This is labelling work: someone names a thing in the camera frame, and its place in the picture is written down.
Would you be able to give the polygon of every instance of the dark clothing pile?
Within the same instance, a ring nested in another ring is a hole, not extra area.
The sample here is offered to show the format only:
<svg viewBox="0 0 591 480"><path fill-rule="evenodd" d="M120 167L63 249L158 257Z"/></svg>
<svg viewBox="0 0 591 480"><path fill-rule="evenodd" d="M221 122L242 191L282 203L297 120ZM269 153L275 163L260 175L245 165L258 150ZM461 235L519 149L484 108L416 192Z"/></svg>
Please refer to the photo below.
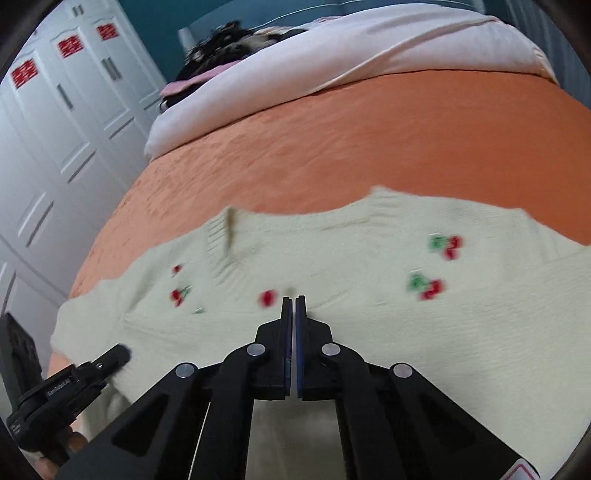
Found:
<svg viewBox="0 0 591 480"><path fill-rule="evenodd" d="M220 65L243 60L263 48L305 31L303 28L293 28L281 34L255 34L252 30L242 28L240 20L228 22L214 29L208 38L200 41L188 53L176 81L189 80ZM182 92L165 96L163 103L165 102L169 108L191 95L207 81L195 83Z"/></svg>

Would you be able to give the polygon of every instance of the ribbed knit edge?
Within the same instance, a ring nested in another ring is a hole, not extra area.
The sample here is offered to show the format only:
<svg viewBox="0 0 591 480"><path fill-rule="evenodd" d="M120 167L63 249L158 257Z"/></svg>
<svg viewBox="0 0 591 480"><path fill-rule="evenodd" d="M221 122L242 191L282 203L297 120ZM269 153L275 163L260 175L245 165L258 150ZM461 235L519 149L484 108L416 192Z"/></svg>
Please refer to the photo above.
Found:
<svg viewBox="0 0 591 480"><path fill-rule="evenodd" d="M249 290L249 273L232 258L233 227L239 216L247 216L256 223L257 234L265 231L318 230L342 225L360 218L366 219L365 249L363 255L349 258L320 274L306 279L310 291L321 291L319 304L325 304L360 284L371 272L370 263L377 260L378 252L391 240L401 216L405 194L383 187L374 187L370 194L340 209L306 215L270 215L252 213L227 207L206 224L206 255L209 275L215 285L215 295L236 301L250 301L257 292Z"/></svg>

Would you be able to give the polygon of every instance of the human hand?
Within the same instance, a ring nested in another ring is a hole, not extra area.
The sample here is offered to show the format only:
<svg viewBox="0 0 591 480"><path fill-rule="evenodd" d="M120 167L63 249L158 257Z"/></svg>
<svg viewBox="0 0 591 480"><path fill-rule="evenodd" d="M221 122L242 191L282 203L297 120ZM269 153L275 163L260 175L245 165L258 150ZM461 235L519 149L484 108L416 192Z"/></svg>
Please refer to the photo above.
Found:
<svg viewBox="0 0 591 480"><path fill-rule="evenodd" d="M78 432L74 432L68 440L68 447L74 453L87 444L88 440ZM34 467L35 471L41 476L41 478L43 478L43 480L53 480L57 475L57 471L60 469L55 463L49 460L49 458L45 457L37 459Z"/></svg>

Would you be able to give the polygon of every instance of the sticker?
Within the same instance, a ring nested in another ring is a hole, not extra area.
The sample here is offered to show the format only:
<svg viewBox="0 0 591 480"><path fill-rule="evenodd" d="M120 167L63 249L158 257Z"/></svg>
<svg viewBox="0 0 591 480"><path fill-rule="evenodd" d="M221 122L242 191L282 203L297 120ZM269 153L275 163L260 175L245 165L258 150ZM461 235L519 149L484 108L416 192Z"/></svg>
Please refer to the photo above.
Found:
<svg viewBox="0 0 591 480"><path fill-rule="evenodd" d="M78 35L73 35L59 42L57 48L60 49L61 56L66 59L70 55L74 55L77 51L82 50L84 47L82 46L80 37Z"/></svg>
<svg viewBox="0 0 591 480"><path fill-rule="evenodd" d="M32 60L27 60L20 67L17 67L10 73L16 88L22 87L37 74L39 74L39 71L37 70L35 62Z"/></svg>
<svg viewBox="0 0 591 480"><path fill-rule="evenodd" d="M540 476L523 458L517 460L501 480L540 480Z"/></svg>
<svg viewBox="0 0 591 480"><path fill-rule="evenodd" d="M99 33L100 39L102 41L109 40L110 38L119 37L117 29L112 23L99 25L98 27L96 27L96 31Z"/></svg>

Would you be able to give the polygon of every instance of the white duvet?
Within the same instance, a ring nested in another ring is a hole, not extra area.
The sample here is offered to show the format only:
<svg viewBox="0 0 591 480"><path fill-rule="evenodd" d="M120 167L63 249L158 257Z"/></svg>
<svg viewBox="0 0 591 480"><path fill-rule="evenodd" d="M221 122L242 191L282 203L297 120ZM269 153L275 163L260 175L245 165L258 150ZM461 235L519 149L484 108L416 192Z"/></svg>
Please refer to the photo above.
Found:
<svg viewBox="0 0 591 480"><path fill-rule="evenodd" d="M426 4L374 8L325 22L214 77L160 115L149 160L280 103L388 73L483 70L558 83L545 54L495 17Z"/></svg>

